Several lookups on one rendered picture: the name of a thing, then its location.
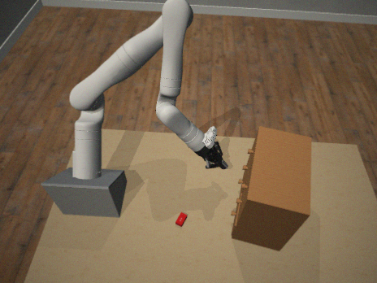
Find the red nine-volt battery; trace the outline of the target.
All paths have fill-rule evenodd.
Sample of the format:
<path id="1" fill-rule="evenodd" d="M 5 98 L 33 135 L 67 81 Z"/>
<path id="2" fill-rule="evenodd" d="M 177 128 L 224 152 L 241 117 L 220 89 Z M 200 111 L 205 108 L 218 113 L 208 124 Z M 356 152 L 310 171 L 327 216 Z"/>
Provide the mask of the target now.
<path id="1" fill-rule="evenodd" d="M 185 215 L 184 213 L 180 213 L 177 221 L 175 222 L 175 224 L 179 225 L 180 227 L 182 227 L 182 225 L 184 224 L 185 220 L 187 218 L 187 215 Z"/>

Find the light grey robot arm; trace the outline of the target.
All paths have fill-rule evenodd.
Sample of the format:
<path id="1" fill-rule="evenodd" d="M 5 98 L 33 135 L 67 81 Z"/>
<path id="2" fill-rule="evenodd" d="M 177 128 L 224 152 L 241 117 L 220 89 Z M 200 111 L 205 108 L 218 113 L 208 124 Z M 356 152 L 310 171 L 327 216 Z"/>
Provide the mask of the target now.
<path id="1" fill-rule="evenodd" d="M 212 126 L 203 133 L 176 107 L 183 74 L 184 36 L 192 21 L 193 9 L 186 0 L 167 0 L 162 16 L 155 23 L 126 41 L 93 74 L 73 88 L 70 104 L 81 111 L 80 118 L 75 122 L 73 177 L 95 179 L 102 176 L 104 92 L 136 73 L 162 47 L 157 117 L 192 151 L 199 151 L 204 146 L 208 149 L 213 147 L 217 128 Z"/>

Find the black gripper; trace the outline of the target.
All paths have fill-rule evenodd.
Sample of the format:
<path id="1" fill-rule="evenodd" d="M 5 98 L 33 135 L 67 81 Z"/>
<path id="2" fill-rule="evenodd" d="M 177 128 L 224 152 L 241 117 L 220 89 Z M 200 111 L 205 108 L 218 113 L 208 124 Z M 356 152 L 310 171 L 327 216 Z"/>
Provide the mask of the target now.
<path id="1" fill-rule="evenodd" d="M 227 163 L 222 158 L 223 152 L 221 151 L 218 141 L 214 143 L 212 148 L 208 149 L 204 146 L 201 150 L 196 151 L 195 153 L 206 161 L 206 169 L 212 167 L 221 167 L 222 169 L 228 168 Z"/>

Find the brown wooden chest of drawers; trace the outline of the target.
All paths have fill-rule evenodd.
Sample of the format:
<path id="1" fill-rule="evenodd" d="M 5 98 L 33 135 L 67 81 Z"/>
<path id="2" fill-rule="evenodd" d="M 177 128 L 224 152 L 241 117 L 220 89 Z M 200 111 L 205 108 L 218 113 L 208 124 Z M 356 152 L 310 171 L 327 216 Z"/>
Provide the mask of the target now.
<path id="1" fill-rule="evenodd" d="M 280 251 L 310 216 L 311 137 L 259 126 L 232 238 Z"/>

